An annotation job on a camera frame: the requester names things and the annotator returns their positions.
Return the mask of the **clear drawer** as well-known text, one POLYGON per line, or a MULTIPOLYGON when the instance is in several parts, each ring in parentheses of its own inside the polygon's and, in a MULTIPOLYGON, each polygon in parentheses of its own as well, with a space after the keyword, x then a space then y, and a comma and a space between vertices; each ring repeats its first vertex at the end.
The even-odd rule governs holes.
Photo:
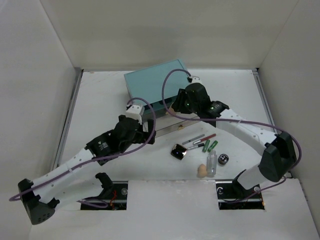
MULTIPOLYGON (((168 109, 170 108, 172 104, 172 100, 170 100, 167 104, 168 109)), ((164 105, 162 101, 154 102, 150 104, 152 106, 152 109, 154 110, 155 113, 155 125, 157 128, 166 128, 171 125, 175 125, 178 123, 183 122, 183 119, 174 117, 170 114, 167 113, 166 109, 164 108, 164 105)), ((188 114, 182 114, 182 113, 176 113, 175 116, 182 117, 182 118, 191 118, 194 117, 194 114, 188 115, 188 114)), ((153 119, 153 114, 150 109, 147 109, 147 105, 145 106, 144 114, 143 114, 143 121, 147 121, 149 119, 153 119)))
POLYGON ((197 123, 197 121, 182 120, 172 116, 163 116, 156 119, 155 123, 155 137, 161 137, 163 135, 183 130, 184 128, 197 123))

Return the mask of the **red lip pencil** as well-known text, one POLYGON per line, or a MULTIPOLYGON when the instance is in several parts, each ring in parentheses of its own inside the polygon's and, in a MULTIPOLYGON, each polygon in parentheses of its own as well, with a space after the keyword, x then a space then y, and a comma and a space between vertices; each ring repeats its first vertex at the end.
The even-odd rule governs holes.
POLYGON ((214 138, 216 135, 217 135, 217 134, 214 133, 214 134, 205 136, 205 137, 203 137, 203 138, 201 138, 201 139, 193 142, 192 144, 193 144, 193 145, 198 145, 198 144, 200 144, 200 143, 202 143, 202 142, 205 142, 205 141, 207 141, 207 140, 210 140, 211 138, 214 138))

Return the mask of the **grey patterned eyeliner pencil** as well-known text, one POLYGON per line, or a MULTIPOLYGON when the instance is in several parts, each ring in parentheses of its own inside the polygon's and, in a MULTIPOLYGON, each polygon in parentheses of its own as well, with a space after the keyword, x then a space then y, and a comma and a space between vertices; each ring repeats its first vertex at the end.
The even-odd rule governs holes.
POLYGON ((188 144, 188 143, 190 143, 190 142, 192 142, 192 141, 201 139, 201 138, 204 137, 204 136, 205 136, 205 134, 201 134, 201 135, 198 135, 198 136, 196 136, 196 137, 193 137, 193 138, 191 138, 191 139, 189 139, 189 140, 186 140, 186 141, 182 142, 182 145, 186 145, 186 144, 188 144))

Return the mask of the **green lipstick tube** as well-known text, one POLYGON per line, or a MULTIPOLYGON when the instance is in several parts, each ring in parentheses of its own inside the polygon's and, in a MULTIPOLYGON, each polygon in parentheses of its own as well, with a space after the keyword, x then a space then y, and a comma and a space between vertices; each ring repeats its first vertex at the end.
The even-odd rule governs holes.
POLYGON ((215 140, 210 146, 209 148, 207 149, 208 152, 211 152, 218 144, 218 141, 215 140))

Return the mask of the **black gold compact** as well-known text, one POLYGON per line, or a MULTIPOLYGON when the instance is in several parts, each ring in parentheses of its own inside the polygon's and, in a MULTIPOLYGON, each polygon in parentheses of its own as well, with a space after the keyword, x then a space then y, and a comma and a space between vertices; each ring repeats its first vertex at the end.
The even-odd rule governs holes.
POLYGON ((170 155, 181 161, 185 157, 186 153, 187 153, 186 147, 180 144, 175 144, 170 152, 170 155))

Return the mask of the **round dark powder jar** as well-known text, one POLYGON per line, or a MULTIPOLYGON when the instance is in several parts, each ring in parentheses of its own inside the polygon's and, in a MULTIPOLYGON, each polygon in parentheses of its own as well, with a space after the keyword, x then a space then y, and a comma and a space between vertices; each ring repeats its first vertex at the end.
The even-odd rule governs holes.
POLYGON ((219 157, 218 157, 218 163, 222 166, 226 165, 228 162, 229 162, 229 156, 227 154, 221 154, 219 157))

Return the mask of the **clear plastic bottle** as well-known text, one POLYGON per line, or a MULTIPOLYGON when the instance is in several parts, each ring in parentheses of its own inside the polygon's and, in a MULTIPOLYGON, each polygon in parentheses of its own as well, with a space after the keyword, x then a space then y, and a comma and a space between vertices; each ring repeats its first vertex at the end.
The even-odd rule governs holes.
POLYGON ((208 154, 207 160, 206 160, 206 172, 207 177, 213 178, 216 175, 217 171, 217 153, 215 150, 211 150, 208 154))

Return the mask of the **beige makeup sponge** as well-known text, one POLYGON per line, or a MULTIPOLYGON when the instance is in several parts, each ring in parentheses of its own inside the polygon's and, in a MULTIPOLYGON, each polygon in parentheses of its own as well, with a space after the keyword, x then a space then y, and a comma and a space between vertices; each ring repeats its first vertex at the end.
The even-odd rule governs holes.
POLYGON ((201 164, 197 169, 197 177, 202 179, 207 176, 207 167, 204 164, 201 164))

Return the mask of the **black clear mascara tube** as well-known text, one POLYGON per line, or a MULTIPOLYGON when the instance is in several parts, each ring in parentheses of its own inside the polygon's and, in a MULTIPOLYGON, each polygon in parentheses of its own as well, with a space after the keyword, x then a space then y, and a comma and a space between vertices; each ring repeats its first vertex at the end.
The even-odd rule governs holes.
POLYGON ((193 150, 193 149, 197 149, 197 148, 203 148, 205 146, 204 143, 200 143, 200 144, 196 144, 196 145, 193 145, 193 146, 190 146, 187 148, 187 150, 193 150))

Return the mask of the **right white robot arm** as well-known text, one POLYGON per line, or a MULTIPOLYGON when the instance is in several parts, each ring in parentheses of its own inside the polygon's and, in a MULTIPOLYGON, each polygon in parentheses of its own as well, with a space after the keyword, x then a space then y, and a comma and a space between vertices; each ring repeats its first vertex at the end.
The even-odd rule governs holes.
POLYGON ((181 114, 196 114, 202 122, 223 130, 252 147, 261 160, 238 174, 233 180, 232 192, 245 197, 250 189, 265 181, 277 183, 297 162, 294 140, 286 132, 276 134, 250 123, 221 101, 212 101, 200 83, 179 89, 171 106, 181 114))

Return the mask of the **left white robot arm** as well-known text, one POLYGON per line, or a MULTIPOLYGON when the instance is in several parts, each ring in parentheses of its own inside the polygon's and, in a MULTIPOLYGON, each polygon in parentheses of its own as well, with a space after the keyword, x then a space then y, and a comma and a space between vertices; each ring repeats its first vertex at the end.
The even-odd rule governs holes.
POLYGON ((102 171, 104 164, 131 153, 129 147, 143 148, 155 142, 154 118, 147 121, 144 131, 140 116, 120 115, 114 129, 109 130, 82 148, 75 156, 54 170, 34 180, 23 179, 17 187, 24 209, 32 225, 47 221, 69 202, 86 199, 108 199, 114 187, 110 177, 102 171))

